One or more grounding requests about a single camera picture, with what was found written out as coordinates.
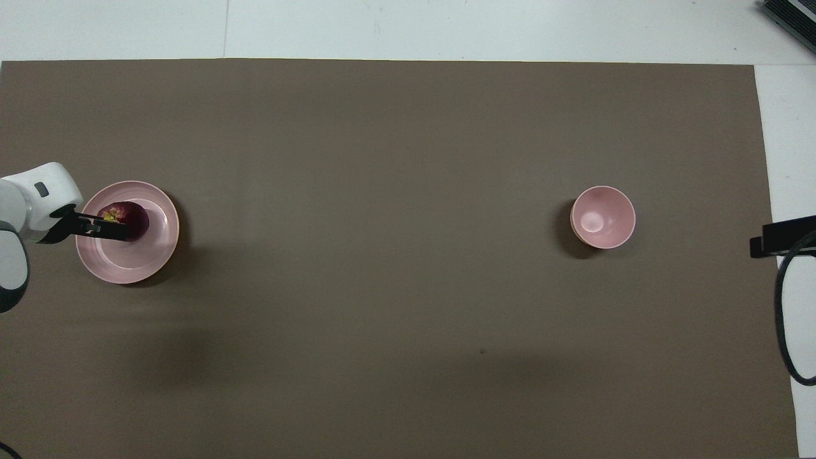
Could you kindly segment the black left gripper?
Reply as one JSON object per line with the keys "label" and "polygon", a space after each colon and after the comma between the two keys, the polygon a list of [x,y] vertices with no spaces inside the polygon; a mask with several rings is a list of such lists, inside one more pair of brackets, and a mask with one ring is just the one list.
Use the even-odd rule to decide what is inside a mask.
{"label": "black left gripper", "polygon": [[99,219],[80,219],[78,212],[75,212],[76,207],[76,204],[67,204],[52,212],[49,217],[56,218],[53,226],[48,230],[30,230],[29,243],[58,244],[70,235],[128,241],[128,226],[125,224]]}

